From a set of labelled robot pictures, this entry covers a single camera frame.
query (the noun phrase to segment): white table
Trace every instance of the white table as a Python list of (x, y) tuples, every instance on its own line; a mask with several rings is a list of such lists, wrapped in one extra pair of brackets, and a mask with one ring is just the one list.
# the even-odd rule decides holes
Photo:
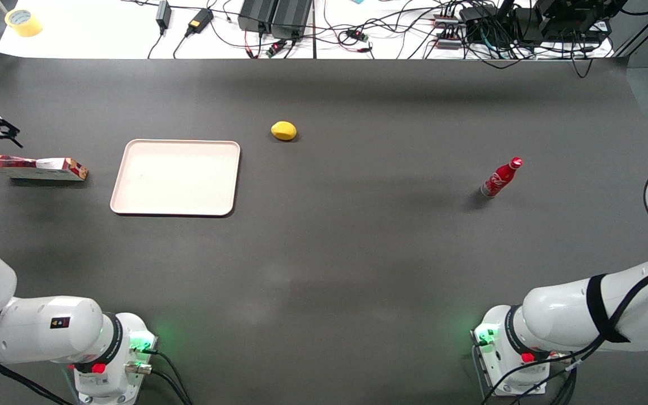
[[(225, 0), (209, 0), (209, 5), (214, 10), (222, 10)], [(517, 0), (523, 7), (529, 7), (529, 0)], [(358, 25), (369, 18), (381, 17), (401, 10), (406, 0), (363, 0), (357, 4), (353, 0), (314, 0), (312, 14), (316, 13), (316, 26), (326, 28), (324, 19), (325, 5), (326, 17), (332, 25), (349, 24)], [(206, 7), (205, 0), (170, 0), (172, 6)], [(242, 0), (231, 0), (226, 5), (226, 11), (238, 13)], [(406, 8), (434, 7), (437, 3), (432, 0), (412, 0)], [(19, 0), (17, 7), (31, 10), (42, 22), (44, 30), (31, 38), (19, 37), (11, 28), (7, 28), (0, 41), (0, 53), (25, 57), (70, 57), (71, 59), (145, 59), (149, 49), (159, 37), (159, 28), (154, 21), (157, 7), (139, 6), (136, 3), (121, 2), (119, 0)], [(195, 15), (196, 10), (172, 10), (170, 28), (152, 51), (152, 59), (171, 59), (172, 53), (183, 34), (187, 30), (187, 23)], [(407, 26), (419, 16), (422, 11), (405, 13), (400, 21)], [(386, 21), (394, 23), (396, 16)], [(419, 21), (416, 28), (428, 33), (432, 29), (431, 21)], [(178, 59), (246, 59), (244, 49), (234, 48), (223, 43), (221, 38), (232, 44), (244, 44), (244, 31), (239, 29), (236, 15), (232, 15), (232, 22), (226, 21), (224, 13), (214, 13), (214, 20), (201, 34), (194, 34), (185, 40), (177, 51)], [(411, 30), (406, 34), (393, 34), (383, 28), (369, 28), (365, 31), (370, 36), (373, 44), (373, 55), (377, 59), (396, 59), (399, 49), (404, 43), (401, 58), (406, 59), (414, 53), (422, 41), (427, 37), (425, 33)], [(317, 38), (335, 41), (332, 31), (317, 29)], [(249, 33), (247, 36), (249, 46), (257, 51), (257, 34)], [(263, 38), (265, 43), (272, 43), (275, 39), (270, 35)], [(346, 51), (337, 44), (317, 41), (317, 57), (319, 59), (369, 59), (366, 53)], [(556, 48), (569, 49), (568, 44), (556, 44)], [(486, 48), (481, 46), (481, 51), (486, 53)], [(604, 57), (611, 51), (610, 42), (606, 41), (600, 48), (587, 56)], [(421, 59), (424, 56), (424, 46), (412, 56), (412, 59)], [(462, 59), (464, 52), (446, 51), (435, 49), (429, 59)], [(557, 57), (554, 52), (547, 52), (537, 56), (537, 59)], [(291, 52), (289, 57), (296, 59), (311, 59), (313, 57), (313, 40), (303, 39)], [(467, 55), (468, 59), (476, 59), (473, 53)]]

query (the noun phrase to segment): white tray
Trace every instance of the white tray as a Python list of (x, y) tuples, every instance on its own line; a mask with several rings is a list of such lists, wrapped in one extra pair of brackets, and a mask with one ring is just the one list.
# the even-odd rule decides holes
[(234, 206), (239, 144), (134, 139), (111, 193), (119, 214), (227, 215)]

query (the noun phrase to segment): cardboard box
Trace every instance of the cardboard box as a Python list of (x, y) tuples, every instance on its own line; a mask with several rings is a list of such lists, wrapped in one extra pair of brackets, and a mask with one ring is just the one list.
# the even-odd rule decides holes
[(72, 158), (27, 159), (0, 155), (0, 173), (12, 179), (81, 182), (87, 179), (88, 169)]

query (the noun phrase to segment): red packaging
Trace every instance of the red packaging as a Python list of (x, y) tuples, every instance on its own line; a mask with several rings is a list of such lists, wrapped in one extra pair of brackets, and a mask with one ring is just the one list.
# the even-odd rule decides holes
[(494, 198), (494, 195), (498, 194), (504, 186), (509, 184), (516, 174), (516, 170), (519, 169), (523, 161), (521, 158), (516, 157), (511, 159), (508, 164), (501, 166), (494, 172), (489, 179), (481, 185), (481, 194)]

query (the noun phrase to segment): red button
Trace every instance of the red button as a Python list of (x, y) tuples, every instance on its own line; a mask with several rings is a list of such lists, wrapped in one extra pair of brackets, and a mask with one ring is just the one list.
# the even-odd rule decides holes
[(101, 362), (98, 362), (97, 364), (94, 364), (92, 366), (92, 372), (94, 374), (102, 374), (106, 370), (106, 364), (103, 364)]

